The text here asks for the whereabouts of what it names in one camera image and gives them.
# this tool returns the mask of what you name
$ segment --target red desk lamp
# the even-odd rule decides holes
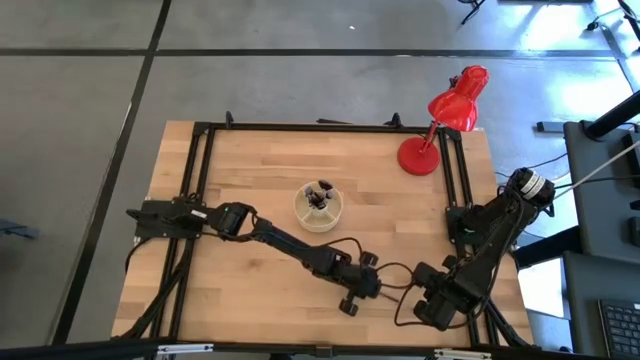
[[[452,86],[428,106],[433,123],[427,137],[405,140],[398,149],[398,163],[409,174],[427,175],[438,167],[440,154],[433,145],[438,124],[454,130],[470,131],[478,119],[476,98],[489,81],[489,72],[479,65],[465,68],[452,79]]]

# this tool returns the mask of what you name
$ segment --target table leg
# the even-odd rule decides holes
[[[565,251],[582,253],[578,226],[561,231],[531,245],[523,246],[513,252],[513,257],[518,264],[518,270],[522,270],[560,257]]]

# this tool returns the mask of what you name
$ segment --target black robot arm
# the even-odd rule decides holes
[[[456,311],[472,314],[479,307],[475,314],[481,312],[489,301],[502,256],[541,211],[549,211],[554,195],[553,183],[522,168],[489,203],[451,218],[451,238],[475,238],[476,243],[480,239],[480,247],[475,255],[464,259],[448,256],[442,264],[448,269],[446,273],[423,262],[416,266],[414,283],[425,288],[425,300],[418,301],[414,314],[423,323],[444,331]]]
[[[128,210],[127,213],[138,221],[139,228],[161,227],[164,237],[171,237],[169,233],[173,230],[191,231],[180,237],[199,237],[202,234],[202,226],[208,225],[216,232],[217,237],[225,241],[265,243],[299,260],[314,276],[347,288],[348,293],[340,302],[339,308],[351,316],[358,311],[358,306],[353,303],[355,297],[375,298],[380,292],[381,282],[373,268],[378,258],[372,253],[362,251],[359,242],[353,238],[339,239],[335,242],[352,240],[358,244],[358,264],[352,264],[352,257],[348,253],[330,246],[335,242],[319,246],[309,245],[259,217],[256,209],[247,204],[233,202],[207,208],[192,203],[189,199],[174,198],[170,208],[163,209],[161,213],[149,214],[143,211],[143,205],[143,210]],[[253,229],[240,234],[249,216]]]

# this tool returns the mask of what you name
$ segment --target wooden table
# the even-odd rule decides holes
[[[193,122],[168,122],[156,161],[149,196],[169,200],[179,193]],[[419,261],[439,266],[453,254],[448,241],[447,207],[442,165],[431,175],[405,173],[396,161],[399,144],[410,135],[335,132],[217,130],[205,201],[208,206],[240,201],[253,205],[261,217],[309,244],[345,236],[358,238],[364,249],[380,257],[378,265],[398,261],[415,267]],[[491,200],[496,182],[486,136],[462,134],[474,201]],[[453,144],[450,157],[457,194],[462,194]],[[200,163],[198,155],[196,164]],[[195,188],[198,169],[194,170]],[[305,183],[327,179],[343,194],[345,208],[328,233],[312,234],[293,213],[293,196]],[[155,296],[167,239],[152,240],[133,256],[113,334],[128,330]],[[357,259],[353,244],[336,247]],[[390,267],[384,283],[406,284],[406,270]],[[400,290],[383,288],[399,298]],[[317,279],[301,264],[260,243],[227,243],[203,236],[196,243],[186,293],[182,340],[241,343],[469,346],[466,328],[440,332],[428,326],[396,327],[397,304],[383,296],[357,300],[360,310],[349,317],[338,310],[347,290]],[[400,321],[412,314],[422,291],[412,290]],[[531,342],[517,272],[506,256],[492,299],[518,334]],[[172,300],[165,308],[162,333],[168,331]],[[480,336],[486,341],[481,317]],[[454,323],[463,321],[458,314]]]

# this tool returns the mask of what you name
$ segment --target black cable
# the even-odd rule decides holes
[[[151,304],[147,307],[144,313],[136,320],[133,326],[125,332],[121,337],[123,338],[140,338],[144,334],[145,330],[151,323],[151,319],[155,317],[161,308],[161,305],[166,303],[169,295],[173,291],[178,281],[184,277],[185,263],[187,252],[182,253],[180,261],[176,265],[175,269],[167,279],[167,281],[160,287],[158,294],[153,298]]]
[[[396,313],[393,316],[393,323],[398,327],[409,326],[409,325],[424,325],[424,326],[428,326],[427,324],[423,323],[422,321],[408,321],[408,322],[404,322],[404,323],[399,323],[398,322],[398,316],[400,315],[400,308],[402,307],[402,303],[404,302],[404,299],[407,297],[407,294],[409,293],[409,290],[411,290],[414,286],[415,286],[415,284],[411,284],[411,286],[409,286],[404,291],[404,293],[402,293],[402,296],[400,297],[400,301],[398,301],[398,307],[396,307]]]
[[[319,247],[323,247],[323,246],[329,246],[329,245],[333,245],[333,244],[337,244],[337,243],[341,243],[341,242],[345,242],[345,241],[353,241],[354,243],[356,243],[356,245],[358,246],[358,251],[360,252],[360,256],[362,256],[362,253],[364,252],[362,250],[362,245],[360,244],[360,241],[358,241],[358,239],[354,238],[354,237],[343,237],[337,240],[333,240],[333,241],[329,241],[328,243],[324,243],[324,244],[320,244],[320,245],[315,245],[315,246],[311,246],[312,248],[319,248]]]
[[[523,233],[527,234],[527,235],[531,235],[533,237],[537,237],[538,239],[545,239],[544,236],[540,236],[540,235],[536,235],[536,234],[532,234],[530,232],[528,232],[527,230],[522,230]]]
[[[399,262],[390,262],[390,263],[386,263],[384,265],[381,265],[381,266],[376,268],[376,273],[379,273],[380,270],[382,270],[384,268],[387,268],[389,266],[400,266],[400,267],[404,268],[405,270],[407,270],[409,272],[409,277],[411,279],[413,279],[413,271],[411,270],[411,268],[409,268],[407,265],[399,263]],[[410,287],[411,285],[413,285],[413,281],[409,281],[409,283],[407,285],[390,285],[390,284],[380,283],[380,286],[388,287],[388,288],[391,288],[391,289],[398,289],[398,290],[406,289],[406,288]]]
[[[624,12],[624,14],[628,18],[631,18],[631,20],[638,22],[638,17],[636,16],[636,13],[633,11],[633,9],[629,6],[629,4],[627,4],[624,0],[618,0],[618,4],[622,8],[622,12]]]
[[[634,132],[636,132],[636,133],[640,132],[640,123],[626,122],[626,123],[622,123],[621,125],[631,125],[631,126],[633,126],[633,131]]]
[[[592,182],[608,181],[608,180],[628,180],[628,179],[636,179],[636,178],[640,178],[640,175],[611,176],[611,177],[598,178],[598,179],[589,179],[589,180],[583,182],[580,186],[582,186],[582,185],[584,185],[586,183],[592,183]],[[566,188],[566,187],[570,187],[570,186],[573,186],[573,184],[559,185],[559,186],[556,186],[556,190],[557,189]]]
[[[465,320],[465,321],[461,322],[460,324],[455,324],[455,325],[449,325],[449,326],[447,326],[447,330],[459,329],[459,328],[461,328],[461,327],[467,326],[467,324],[468,324],[470,321],[476,321],[476,320],[478,320],[478,318],[480,317],[480,315],[482,315],[482,313],[484,312],[484,308],[487,306],[487,302],[488,302],[488,301],[489,301],[488,299],[485,299],[485,300],[482,302],[482,305],[480,306],[480,308],[478,309],[478,312],[476,312],[475,314],[473,314],[473,316],[471,316],[471,317],[467,317],[467,320]]]
[[[138,248],[144,244],[146,244],[151,238],[141,238],[140,242],[138,242],[127,254],[127,259],[124,261],[124,273],[126,274],[129,271],[129,262],[131,261],[131,257],[138,250]]]
[[[389,294],[385,294],[383,292],[380,292],[380,296],[382,296],[383,298],[389,299],[389,300],[393,301],[396,304],[400,302],[400,300],[396,299],[395,297],[393,297],[393,296],[391,296]]]
[[[547,165],[547,164],[550,164],[550,163],[552,163],[552,162],[554,162],[556,160],[560,160],[565,156],[567,156],[567,153],[564,153],[564,154],[562,154],[562,155],[560,155],[558,157],[555,157],[555,158],[553,158],[551,160],[547,160],[547,161],[541,162],[540,164],[536,164],[536,165],[533,165],[533,166],[526,166],[526,168],[535,169],[535,168],[540,167],[542,165]]]

